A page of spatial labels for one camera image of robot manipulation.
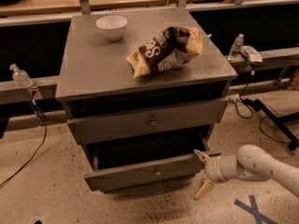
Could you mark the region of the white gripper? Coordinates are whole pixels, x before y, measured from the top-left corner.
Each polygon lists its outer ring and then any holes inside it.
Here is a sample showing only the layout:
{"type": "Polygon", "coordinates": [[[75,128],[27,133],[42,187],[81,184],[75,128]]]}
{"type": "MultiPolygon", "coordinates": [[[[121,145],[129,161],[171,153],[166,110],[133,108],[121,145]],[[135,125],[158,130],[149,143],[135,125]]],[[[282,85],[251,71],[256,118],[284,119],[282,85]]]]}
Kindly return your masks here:
{"type": "Polygon", "coordinates": [[[197,155],[202,163],[205,163],[205,173],[208,178],[202,179],[200,188],[194,195],[196,200],[200,200],[213,190],[213,182],[222,183],[226,182],[227,179],[221,172],[221,156],[210,158],[205,152],[202,152],[198,149],[195,149],[193,152],[197,155]]]}

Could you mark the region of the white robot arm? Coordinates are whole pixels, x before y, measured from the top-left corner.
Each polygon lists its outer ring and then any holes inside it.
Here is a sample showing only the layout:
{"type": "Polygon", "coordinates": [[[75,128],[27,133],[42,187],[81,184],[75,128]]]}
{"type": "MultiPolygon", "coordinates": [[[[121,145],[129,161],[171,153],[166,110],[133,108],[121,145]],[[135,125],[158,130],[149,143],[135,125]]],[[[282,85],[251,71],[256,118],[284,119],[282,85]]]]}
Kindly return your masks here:
{"type": "Polygon", "coordinates": [[[195,198],[202,199],[217,183],[237,179],[249,182],[262,182],[272,179],[283,188],[299,197],[299,169],[278,161],[254,145],[244,145],[235,154],[210,157],[194,150],[204,164],[206,178],[196,192],[195,198]]]}

